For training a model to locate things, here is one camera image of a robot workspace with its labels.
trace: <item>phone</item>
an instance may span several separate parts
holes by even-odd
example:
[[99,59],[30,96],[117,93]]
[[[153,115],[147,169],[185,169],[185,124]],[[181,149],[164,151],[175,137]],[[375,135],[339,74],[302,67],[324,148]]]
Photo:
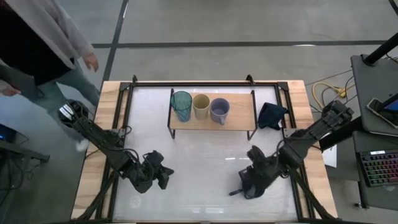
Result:
[[373,98],[366,107],[393,128],[398,128],[398,94],[395,94],[385,102]]

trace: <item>black metal frame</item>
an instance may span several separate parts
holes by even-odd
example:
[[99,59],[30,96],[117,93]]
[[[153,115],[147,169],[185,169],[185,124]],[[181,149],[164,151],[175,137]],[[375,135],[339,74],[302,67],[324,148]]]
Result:
[[[170,98],[173,96],[173,94],[174,94],[174,88],[172,88],[171,91],[170,91]],[[254,93],[254,90],[252,90],[252,91],[250,92],[250,94],[252,94],[253,111],[254,111],[254,125],[255,125],[256,128],[252,131],[251,134],[250,134],[250,131],[247,131],[247,134],[248,134],[248,141],[250,141],[251,138],[253,138],[254,133],[256,133],[257,129],[259,128],[259,124],[258,124],[258,122],[257,122],[256,95],[255,95],[255,93]],[[170,131],[170,134],[171,134],[171,136],[172,136],[172,139],[175,139],[175,129],[171,129],[171,128],[170,128],[170,117],[171,117],[171,114],[172,114],[172,105],[170,104],[170,105],[169,105],[169,116],[168,116],[168,118],[167,118],[167,128],[168,128],[169,131]]]
[[[206,81],[206,82],[138,82],[136,76],[134,76],[132,83],[131,82],[127,82],[127,83],[122,82],[120,84],[118,100],[117,100],[117,104],[116,104],[116,111],[115,111],[115,115],[114,115],[114,119],[113,119],[113,128],[117,128],[117,126],[118,126],[119,114],[120,114],[120,110],[121,110],[121,103],[123,101],[123,94],[126,90],[128,90],[128,98],[127,98],[127,103],[126,103],[126,109],[124,112],[123,126],[127,126],[128,120],[129,120],[131,101],[132,101],[132,93],[133,93],[133,90],[135,87],[160,87],[160,86],[169,86],[169,87],[174,87],[174,86],[177,86],[177,87],[183,87],[183,86],[230,86],[230,87],[234,87],[234,86],[254,86],[254,85],[255,86],[272,86],[272,87],[274,87],[276,97],[277,97],[277,104],[280,106],[282,106],[282,98],[280,96],[280,91],[281,90],[284,91],[285,99],[287,102],[289,119],[290,119],[290,123],[292,126],[291,128],[296,128],[293,107],[292,107],[292,102],[291,102],[290,95],[289,95],[289,88],[288,88],[287,82],[256,83],[252,79],[251,75],[248,75],[246,81],[242,81],[242,82],[228,82],[228,81],[227,82],[208,82],[208,81]],[[254,102],[256,102],[254,91],[252,91],[251,93],[253,95]],[[256,130],[257,130],[258,124],[257,124],[257,111],[256,111],[255,104],[254,104],[254,112],[255,112]],[[175,130],[172,131],[169,128],[170,113],[171,113],[171,107],[169,108],[168,129],[169,129],[171,135],[175,136]],[[282,119],[282,125],[283,125],[283,128],[286,128],[285,118]],[[253,133],[251,135],[249,135],[249,132],[248,132],[248,137],[250,139],[252,138],[255,131],[253,131]],[[104,185],[104,183],[108,180],[109,173],[110,173],[110,165],[109,165],[109,162],[106,161],[101,186]],[[300,173],[303,178],[303,181],[308,185],[308,179],[307,179],[307,175],[306,175],[304,166],[300,167]],[[95,220],[86,220],[87,223],[97,223],[97,221],[99,221],[101,223],[112,223],[113,222],[114,205],[115,205],[115,201],[116,201],[116,193],[118,190],[118,180],[119,180],[119,178],[116,178],[116,180],[113,182],[107,217],[102,218],[102,210],[103,210],[104,202],[101,201],[96,210]],[[293,190],[293,196],[294,196],[294,201],[295,201],[295,206],[296,206],[297,218],[299,220],[299,219],[303,218],[303,212],[302,212],[301,203],[300,203],[299,189],[297,187],[296,181],[294,181],[292,178],[291,178],[291,180],[292,180],[292,190]],[[308,199],[307,199],[307,205],[308,205],[308,213],[310,215],[310,218],[315,218],[313,207],[309,203]]]

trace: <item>keyboard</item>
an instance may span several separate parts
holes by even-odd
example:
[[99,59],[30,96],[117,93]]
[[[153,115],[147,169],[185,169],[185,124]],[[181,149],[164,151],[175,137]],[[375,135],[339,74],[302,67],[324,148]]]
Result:
[[359,159],[368,187],[398,184],[398,149],[360,152]]

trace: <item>gray pants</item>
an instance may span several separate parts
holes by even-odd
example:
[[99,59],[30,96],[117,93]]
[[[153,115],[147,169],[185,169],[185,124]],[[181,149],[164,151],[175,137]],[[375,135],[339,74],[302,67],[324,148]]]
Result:
[[59,120],[58,109],[65,104],[66,98],[62,94],[57,83],[70,86],[78,90],[93,106],[97,106],[100,100],[100,92],[93,84],[90,83],[90,81],[87,80],[77,62],[75,62],[75,66],[76,69],[67,72],[60,78],[39,85],[37,88],[42,94],[44,94],[44,96],[39,93],[38,97],[27,98],[32,103],[45,109],[47,114],[55,120],[55,122],[66,132],[70,138],[81,141],[84,139],[81,134],[72,128],[66,127]]

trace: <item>cup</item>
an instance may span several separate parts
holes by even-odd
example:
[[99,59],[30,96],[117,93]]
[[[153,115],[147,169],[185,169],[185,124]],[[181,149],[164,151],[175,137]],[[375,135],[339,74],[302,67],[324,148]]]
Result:
[[229,103],[226,99],[216,98],[210,104],[210,116],[213,121],[225,124],[225,118],[229,112]]
[[197,119],[207,118],[207,114],[210,107],[210,99],[204,94],[197,94],[192,100],[193,111]]
[[181,122],[187,122],[191,119],[192,96],[186,91],[175,92],[170,104]]

